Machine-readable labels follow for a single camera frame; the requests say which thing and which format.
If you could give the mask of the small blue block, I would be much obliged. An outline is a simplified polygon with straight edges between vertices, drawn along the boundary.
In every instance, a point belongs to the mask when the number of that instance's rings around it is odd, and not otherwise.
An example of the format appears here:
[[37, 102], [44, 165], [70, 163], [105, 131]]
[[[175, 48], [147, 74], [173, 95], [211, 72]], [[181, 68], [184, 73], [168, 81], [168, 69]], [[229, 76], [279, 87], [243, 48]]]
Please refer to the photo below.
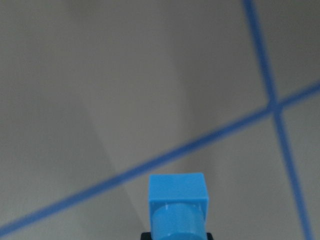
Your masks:
[[203, 173], [152, 174], [148, 205], [153, 240], [206, 240], [209, 194]]

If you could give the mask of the blue tape grid lines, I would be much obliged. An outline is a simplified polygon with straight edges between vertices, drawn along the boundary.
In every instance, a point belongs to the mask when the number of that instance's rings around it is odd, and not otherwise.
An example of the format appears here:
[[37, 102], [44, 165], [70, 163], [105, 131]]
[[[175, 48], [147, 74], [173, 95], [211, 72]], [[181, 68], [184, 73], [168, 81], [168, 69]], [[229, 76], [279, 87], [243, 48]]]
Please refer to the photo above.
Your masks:
[[293, 93], [292, 95], [287, 96], [286, 98], [278, 98], [276, 93], [275, 80], [272, 75], [271, 66], [266, 51], [266, 45], [264, 42], [264, 36], [261, 30], [255, 3], [252, 0], [244, 0], [242, 1], [242, 5], [252, 38], [254, 50], [257, 56], [257, 61], [259, 69], [261, 71], [265, 91], [268, 97], [268, 103], [264, 108], [254, 111], [243, 118], [231, 122], [184, 145], [174, 148], [162, 155], [151, 158], [140, 165], [130, 168], [89, 188], [86, 188], [71, 196], [56, 201], [55, 203], [50, 204], [46, 207], [40, 208], [12, 222], [9, 222], [1, 226], [0, 236], [3, 238], [16, 233], [17, 231], [38, 223], [66, 209], [70, 209], [73, 206], [83, 203], [99, 194], [106, 193], [111, 189], [121, 186], [137, 177], [155, 170], [156, 168], [171, 163], [207, 145], [213, 144], [214, 142], [223, 139], [225, 136], [231, 135], [236, 131], [243, 130], [249, 125], [252, 125], [271, 115], [274, 120], [276, 135], [279, 140], [280, 149], [284, 159], [284, 165], [290, 181], [304, 238], [306, 240], [314, 239], [314, 234], [308, 216], [307, 205], [304, 200], [300, 180], [297, 175], [293, 155], [291, 153], [289, 139], [285, 130], [285, 122], [283, 120], [282, 113], [286, 108], [299, 104], [307, 98], [318, 94], [320, 92], [320, 84], [317, 82]]

